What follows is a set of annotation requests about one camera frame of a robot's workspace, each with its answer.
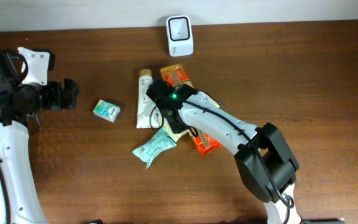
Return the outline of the orange red snack bag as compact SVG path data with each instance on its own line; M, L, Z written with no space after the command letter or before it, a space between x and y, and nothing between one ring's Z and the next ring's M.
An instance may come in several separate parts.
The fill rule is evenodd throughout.
M163 81L175 88L175 91L171 95L172 98L187 100L191 94L196 94L196 89L190 82L190 78L181 63L161 68L160 74ZM170 126L168 121L164 123L164 128L169 136L177 142L182 136L189 134L201 155L211 152L216 147L223 147L220 142L200 129L191 127L180 133L174 133L174 131L178 130L179 126L172 125Z

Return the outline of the white tube with gold cap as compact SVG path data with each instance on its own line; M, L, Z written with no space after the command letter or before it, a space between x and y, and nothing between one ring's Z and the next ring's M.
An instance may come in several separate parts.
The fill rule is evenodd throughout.
M161 125L161 115L156 104L147 96L146 92L153 82L152 71L139 71L139 94L137 107L137 129L157 129Z

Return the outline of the mint green wipes pack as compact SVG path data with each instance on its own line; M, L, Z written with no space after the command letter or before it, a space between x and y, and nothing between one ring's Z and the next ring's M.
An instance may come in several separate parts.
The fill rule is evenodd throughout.
M135 148L132 153L144 162L148 169L161 152L176 146L176 142L169 136L167 130L160 128L149 141Z

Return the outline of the green tissue pack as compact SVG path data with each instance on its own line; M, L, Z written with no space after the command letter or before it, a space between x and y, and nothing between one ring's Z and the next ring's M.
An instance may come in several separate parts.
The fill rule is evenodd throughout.
M93 113L95 116L98 116L113 123L118 117L120 111L121 109L117 105L104 100L99 100L93 110Z

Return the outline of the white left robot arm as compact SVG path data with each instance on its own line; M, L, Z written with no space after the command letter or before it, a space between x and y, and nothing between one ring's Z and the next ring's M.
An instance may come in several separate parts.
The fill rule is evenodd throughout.
M0 223L46 223L29 160L30 117L38 110L72 110L79 86L50 81L49 49L0 50Z

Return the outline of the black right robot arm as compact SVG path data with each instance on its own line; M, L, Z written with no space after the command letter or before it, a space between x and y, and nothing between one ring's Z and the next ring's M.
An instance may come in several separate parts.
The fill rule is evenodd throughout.
M301 223L294 189L299 163L280 130L235 118L192 86L152 82L147 96L156 104L174 133L198 129L221 143L234 156L246 189L264 203L267 223Z

